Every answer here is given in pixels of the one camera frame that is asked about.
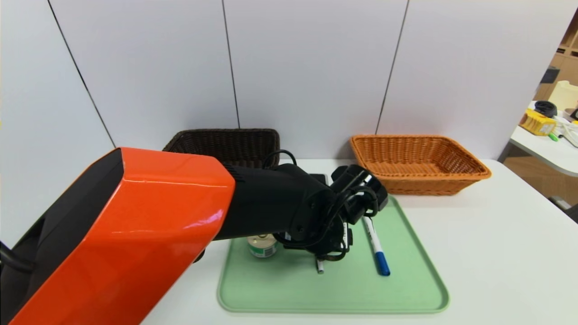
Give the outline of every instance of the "white marker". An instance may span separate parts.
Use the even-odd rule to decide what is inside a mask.
[[[367,230],[369,239],[371,240],[371,246],[375,254],[375,259],[379,265],[378,271],[381,275],[389,276],[389,274],[391,274],[390,268],[387,266],[386,255],[383,253],[381,243],[379,242],[375,228],[373,228],[373,221],[371,221],[369,217],[363,217],[363,223],[365,224],[365,229]]]
[[[318,260],[317,261],[317,273],[318,274],[323,274],[324,270],[323,270],[323,261],[322,260]]]

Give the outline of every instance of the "green tray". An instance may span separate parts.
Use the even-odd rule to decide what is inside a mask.
[[[435,313],[449,294],[395,198],[373,218],[391,275],[381,276],[363,222],[352,226],[353,245],[341,261],[283,249],[269,257],[249,253],[246,238],[231,241],[218,299],[231,312]]]

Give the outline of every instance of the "tin can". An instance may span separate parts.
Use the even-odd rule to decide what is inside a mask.
[[[259,258],[267,258],[275,254],[279,245],[271,234],[247,237],[247,242],[251,254]]]

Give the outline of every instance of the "yellow box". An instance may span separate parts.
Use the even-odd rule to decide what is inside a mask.
[[[556,121],[535,110],[527,109],[520,121],[520,126],[535,135],[548,135],[556,127]]]

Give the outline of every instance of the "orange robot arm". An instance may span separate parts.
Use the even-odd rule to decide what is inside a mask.
[[[1,323],[138,324],[214,239],[289,232],[283,244],[323,256],[343,238],[334,218],[355,223],[387,202],[365,169],[336,173],[329,187],[295,165],[116,149],[13,248],[34,263],[29,272],[7,267],[2,253]]]

